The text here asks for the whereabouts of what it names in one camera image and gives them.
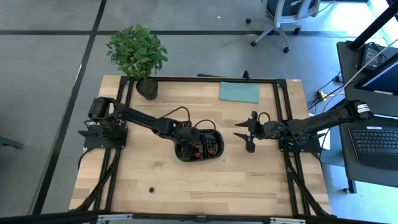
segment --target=wooden tabletop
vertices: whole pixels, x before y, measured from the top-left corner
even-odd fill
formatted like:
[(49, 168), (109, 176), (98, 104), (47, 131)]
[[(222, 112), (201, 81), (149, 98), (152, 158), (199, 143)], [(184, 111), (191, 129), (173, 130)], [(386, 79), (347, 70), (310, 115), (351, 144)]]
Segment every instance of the wooden tabletop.
[[(100, 96), (116, 98), (120, 76), (104, 76)], [(308, 117), (302, 83), (287, 80), (294, 118)], [(130, 107), (154, 117), (186, 106), (192, 123), (211, 119), (224, 139), (224, 153), (217, 159), (202, 162), (182, 162), (174, 153), (172, 141), (155, 136), (151, 130), (128, 123), (129, 134), (121, 154), (112, 201), (113, 212), (212, 214), (212, 215), (292, 215), (287, 175), (278, 142), (255, 141), (255, 153), (248, 153), (245, 142), (233, 133), (247, 133), (247, 128), (235, 127), (245, 121), (251, 111), (267, 112), (277, 120), (274, 92), (271, 84), (257, 84), (260, 103), (220, 101), (219, 83), (159, 82), (159, 94), (153, 101), (145, 100), (135, 86)], [(181, 110), (169, 116), (186, 120)], [(211, 128), (200, 124), (199, 128)], [(94, 149), (81, 162), (70, 208), (76, 208), (93, 190), (100, 175), (104, 149)], [(307, 188), (317, 202), (330, 212), (328, 196), (319, 161), (301, 153)], [(101, 208), (104, 207), (103, 192)], [(296, 186), (299, 211), (303, 212)]]

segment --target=teal cloth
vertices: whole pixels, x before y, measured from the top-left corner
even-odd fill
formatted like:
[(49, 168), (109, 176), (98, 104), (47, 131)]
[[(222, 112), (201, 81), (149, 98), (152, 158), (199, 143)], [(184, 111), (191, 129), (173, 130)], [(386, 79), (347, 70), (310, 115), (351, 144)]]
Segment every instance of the teal cloth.
[(220, 100), (259, 103), (259, 85), (220, 82)]

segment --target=black desk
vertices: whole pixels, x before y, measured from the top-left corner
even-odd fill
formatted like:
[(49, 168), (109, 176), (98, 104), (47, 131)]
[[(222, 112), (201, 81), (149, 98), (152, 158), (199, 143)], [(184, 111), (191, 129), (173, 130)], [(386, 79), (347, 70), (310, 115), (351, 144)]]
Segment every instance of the black desk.
[[(346, 83), (358, 71), (356, 65), (361, 56), (360, 52), (353, 52), (347, 47), (346, 42), (337, 43), (338, 58), (340, 61), (341, 74), (344, 83)], [(397, 53), (396, 49), (387, 49), (385, 55), (387, 58)], [(364, 74), (359, 74), (357, 78), (363, 77)], [(389, 96), (383, 94), (375, 94), (370, 91), (355, 89), (352, 85), (345, 88), (345, 95), (347, 100), (361, 100), (365, 101), (372, 112), (376, 114), (383, 114), (398, 117), (398, 96)], [(397, 126), (398, 120), (387, 118), (374, 117), (369, 121), (370, 123), (377, 123), (381, 126)], [(343, 145), (344, 162), (346, 175), (348, 180), (358, 180), (369, 182), (373, 184), (387, 185), (391, 187), (398, 187), (398, 171), (384, 170), (368, 166), (363, 166), (357, 162), (354, 147), (349, 137), (348, 128), (355, 124), (340, 125), (340, 137)]]

